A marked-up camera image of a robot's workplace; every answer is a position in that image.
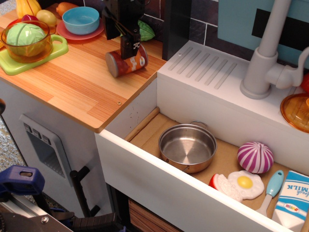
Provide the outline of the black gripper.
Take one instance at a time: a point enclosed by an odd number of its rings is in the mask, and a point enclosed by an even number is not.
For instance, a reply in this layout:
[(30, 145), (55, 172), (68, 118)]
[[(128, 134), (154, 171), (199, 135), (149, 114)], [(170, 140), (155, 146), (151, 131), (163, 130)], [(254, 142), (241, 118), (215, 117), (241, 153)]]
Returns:
[(121, 58), (137, 55), (140, 47), (140, 31), (134, 29), (123, 35), (120, 25), (129, 20), (139, 20), (144, 15), (144, 0), (105, 0), (102, 10), (105, 36), (107, 40), (121, 36)]

